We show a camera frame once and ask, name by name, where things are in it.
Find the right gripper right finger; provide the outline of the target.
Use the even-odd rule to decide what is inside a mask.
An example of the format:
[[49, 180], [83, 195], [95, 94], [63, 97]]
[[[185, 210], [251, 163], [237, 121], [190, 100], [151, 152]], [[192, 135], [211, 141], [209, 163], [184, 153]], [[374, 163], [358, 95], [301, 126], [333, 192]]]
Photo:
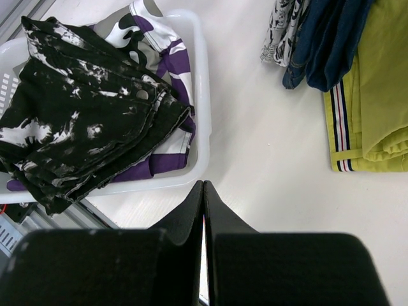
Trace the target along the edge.
[[261, 233], [203, 185], [211, 305], [388, 305], [372, 257], [348, 233]]

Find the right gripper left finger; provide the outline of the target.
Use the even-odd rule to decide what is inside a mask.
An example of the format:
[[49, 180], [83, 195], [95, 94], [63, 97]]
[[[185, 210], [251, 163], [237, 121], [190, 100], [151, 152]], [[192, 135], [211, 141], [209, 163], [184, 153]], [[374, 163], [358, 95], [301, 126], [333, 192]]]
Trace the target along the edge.
[[2, 305], [197, 305], [202, 181], [147, 229], [44, 229], [1, 275]]

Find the black white patterned trousers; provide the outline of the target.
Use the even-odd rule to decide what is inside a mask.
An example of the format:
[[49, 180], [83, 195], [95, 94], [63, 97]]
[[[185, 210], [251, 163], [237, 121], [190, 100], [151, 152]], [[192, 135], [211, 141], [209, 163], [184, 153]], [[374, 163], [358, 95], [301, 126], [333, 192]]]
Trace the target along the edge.
[[60, 214], [138, 164], [190, 105], [88, 26], [22, 17], [29, 58], [1, 117], [1, 170]]

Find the olive yellow trousers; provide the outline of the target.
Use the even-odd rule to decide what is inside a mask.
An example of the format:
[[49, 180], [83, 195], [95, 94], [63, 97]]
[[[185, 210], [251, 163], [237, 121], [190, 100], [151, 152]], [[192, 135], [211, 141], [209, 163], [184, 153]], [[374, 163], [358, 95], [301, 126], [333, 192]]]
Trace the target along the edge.
[[407, 171], [407, 1], [375, 1], [351, 70], [323, 95], [333, 171]]

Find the purple camouflage trousers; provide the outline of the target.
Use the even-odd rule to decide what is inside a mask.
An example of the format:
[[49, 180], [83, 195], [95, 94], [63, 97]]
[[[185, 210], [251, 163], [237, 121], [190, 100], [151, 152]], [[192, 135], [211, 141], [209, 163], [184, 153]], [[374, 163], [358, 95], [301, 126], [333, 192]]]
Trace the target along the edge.
[[[179, 100], [192, 108], [192, 132], [177, 130], [169, 140], [111, 182], [151, 179], [158, 174], [183, 169], [187, 165], [196, 124], [189, 54], [179, 34], [153, 1], [133, 1], [107, 18], [85, 26], [170, 84]], [[21, 182], [11, 179], [9, 190], [27, 190]]]

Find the white plastic basket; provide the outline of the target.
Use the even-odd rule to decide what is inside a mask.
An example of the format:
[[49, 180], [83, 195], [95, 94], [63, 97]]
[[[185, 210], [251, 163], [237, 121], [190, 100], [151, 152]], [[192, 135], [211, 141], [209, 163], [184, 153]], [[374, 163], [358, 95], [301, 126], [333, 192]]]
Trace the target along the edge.
[[[193, 11], [185, 9], [170, 10], [164, 12], [164, 15], [187, 47], [193, 75], [196, 133], [190, 146], [187, 166], [181, 170], [155, 175], [147, 180], [113, 182], [104, 188], [93, 190], [88, 195], [90, 197], [184, 186], [197, 180], [207, 169], [210, 159], [212, 118], [207, 44], [201, 20]], [[9, 40], [1, 45], [1, 81], [5, 73], [10, 76], [5, 87], [16, 84], [14, 81], [17, 81], [18, 76], [13, 68], [26, 62], [28, 57], [27, 41], [24, 37]], [[6, 183], [10, 180], [7, 173], [1, 173], [1, 204], [35, 201], [28, 191], [9, 191]]]

